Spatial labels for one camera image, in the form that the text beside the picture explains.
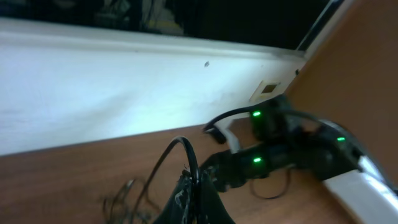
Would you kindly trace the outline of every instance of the black cable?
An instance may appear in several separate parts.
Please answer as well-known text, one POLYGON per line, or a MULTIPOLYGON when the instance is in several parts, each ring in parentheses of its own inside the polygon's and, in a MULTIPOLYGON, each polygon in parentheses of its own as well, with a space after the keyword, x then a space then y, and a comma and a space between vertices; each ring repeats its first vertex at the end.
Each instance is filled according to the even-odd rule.
POLYGON ((238 108, 238 109, 231 110, 231 111, 225 112, 223 114, 220 114, 217 117, 213 118, 211 121, 209 121, 206 124, 206 126, 203 128, 203 131, 207 132, 210 129, 215 128, 214 124, 217 121, 221 120, 221 119, 227 118, 227 117, 232 116, 232 115, 240 114, 240 113, 250 112, 251 110, 253 110, 253 108, 255 108, 255 107, 254 106, 248 106, 248 107, 245 107, 245 108, 238 108))
MULTIPOLYGON (((144 179, 142 179, 142 178, 134 178, 132 180, 127 181, 121 187, 121 189, 119 190, 119 192, 116 194, 116 196, 113 199, 109 199, 109 198, 104 199, 104 202, 103 202, 103 216, 104 216, 104 219, 106 220, 106 223, 109 223, 109 224, 110 223, 115 223, 115 220, 114 220, 115 217, 114 217, 113 210, 114 210, 114 206, 117 205, 117 204, 119 204, 119 205, 124 207, 125 214, 123 215, 123 218, 127 217, 128 206, 126 204, 125 199, 126 199, 127 195, 129 194, 132 186, 136 183, 136 181, 139 181, 140 183, 142 183, 142 185, 145 185, 145 180, 144 179), (109 215, 107 213, 108 200, 112 200, 111 208, 109 209, 109 215)), ((145 200, 154 210, 156 210, 157 213, 161 212, 160 207, 149 198, 149 192, 148 191, 145 194, 145 200)))
POLYGON ((174 146, 177 143, 181 143, 182 146, 185 148, 185 152, 187 153, 188 163, 190 166, 190 173, 192 176, 192 187, 193 187, 193 189, 190 192, 190 200, 189 201, 190 202, 195 201, 194 195, 196 194, 196 186, 199 184, 199 181, 200 181, 199 166, 198 166, 197 158, 196 158, 195 152, 193 151, 192 145, 189 142, 189 140, 184 136, 177 136, 170 142, 169 146, 167 146, 166 150, 163 152, 163 154, 157 161, 154 169, 150 173, 150 176, 149 176, 147 182, 145 183, 144 188, 141 190, 141 193, 138 196, 137 202, 132 209, 131 223, 134 221, 134 216, 137 214, 138 206, 139 206, 144 194, 148 191, 149 185, 152 182, 152 179, 154 178, 157 170, 159 169, 159 167, 163 163, 164 159, 167 157, 167 155, 170 153, 170 151, 174 148, 174 146))
POLYGON ((310 121, 314 121, 322 126, 325 126, 327 128, 331 128, 335 130, 337 133, 339 133, 342 137, 346 138, 348 142, 350 142, 356 149, 360 150, 364 155, 368 156, 369 159, 372 161, 374 166, 376 166, 377 170, 379 173, 382 175, 383 180, 376 179, 384 184, 386 184, 393 192, 398 192, 397 187, 395 187, 392 182, 387 179, 386 173, 383 171, 381 166, 376 162, 376 160, 368 153, 368 151, 365 149, 365 147, 358 141, 358 139, 352 134, 350 131, 347 129, 343 128, 339 124, 336 124, 332 121, 329 121, 327 119, 318 119, 316 116, 308 114, 306 112, 301 112, 301 111, 295 111, 295 110, 285 110, 285 109, 277 109, 275 110, 276 113, 281 113, 284 115, 291 115, 291 116, 296 116, 299 118, 305 118, 310 121))
POLYGON ((263 200, 273 200, 273 199, 280 198, 281 196, 285 195, 287 190, 289 189, 291 176, 292 176, 292 169, 293 169, 293 167, 286 168, 286 183, 285 183, 285 187, 281 191, 281 193, 279 193, 278 195, 273 196, 273 197, 263 197, 263 196, 258 195, 256 193, 256 191, 254 190, 254 180, 250 181, 250 193, 253 196, 255 196, 256 198, 263 199, 263 200))

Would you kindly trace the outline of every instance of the wooden panel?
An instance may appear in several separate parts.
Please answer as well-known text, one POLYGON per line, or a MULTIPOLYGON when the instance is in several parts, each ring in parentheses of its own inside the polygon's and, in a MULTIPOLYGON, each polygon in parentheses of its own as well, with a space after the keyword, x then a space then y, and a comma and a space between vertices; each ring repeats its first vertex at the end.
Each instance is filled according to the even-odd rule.
POLYGON ((296 109, 350 129, 398 183, 398 1, 358 0, 289 88, 296 109))
MULTIPOLYGON (((243 146, 256 141, 247 120, 234 124, 243 146)), ((101 202, 114 195, 128 179, 147 177, 159 156, 177 135, 195 147, 198 162, 227 149, 201 133, 201 126, 128 138, 79 144, 0 157, 1 223, 104 223, 101 202)), ((150 197, 164 206, 187 165, 178 146, 162 164, 150 187, 150 197)), ((277 194, 285 180, 278 170, 257 180, 264 196, 277 194)), ((141 187, 132 190, 131 202, 141 187)), ((324 186, 307 172, 294 171, 287 195, 263 201, 249 193, 248 184, 221 194, 236 223, 352 223, 324 186)))

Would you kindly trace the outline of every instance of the dark window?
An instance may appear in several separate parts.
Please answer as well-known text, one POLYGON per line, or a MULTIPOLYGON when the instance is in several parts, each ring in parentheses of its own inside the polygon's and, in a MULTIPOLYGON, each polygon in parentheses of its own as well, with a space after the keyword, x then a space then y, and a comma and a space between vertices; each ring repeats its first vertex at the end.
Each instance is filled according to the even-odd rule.
POLYGON ((0 16, 305 50, 342 2, 0 0, 0 16))

